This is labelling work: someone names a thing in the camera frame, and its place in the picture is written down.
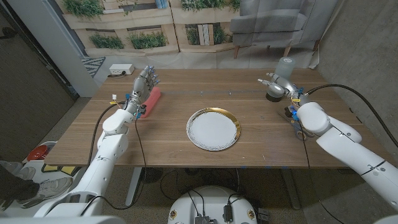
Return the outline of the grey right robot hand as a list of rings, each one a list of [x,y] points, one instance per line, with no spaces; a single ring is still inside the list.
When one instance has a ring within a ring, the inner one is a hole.
[[[268,87],[266,98],[269,101],[279,102],[286,96],[291,104],[297,108],[310,102],[307,95],[302,93],[302,90],[297,88],[288,79],[275,73],[266,73],[266,75],[271,77],[271,81],[259,78],[258,82]]]

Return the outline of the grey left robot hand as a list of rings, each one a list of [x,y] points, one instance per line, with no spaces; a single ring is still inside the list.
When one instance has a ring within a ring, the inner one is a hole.
[[[146,66],[134,80],[132,92],[123,109],[135,116],[140,114],[140,118],[147,118],[160,99],[160,88],[155,87],[159,82],[154,66]]]

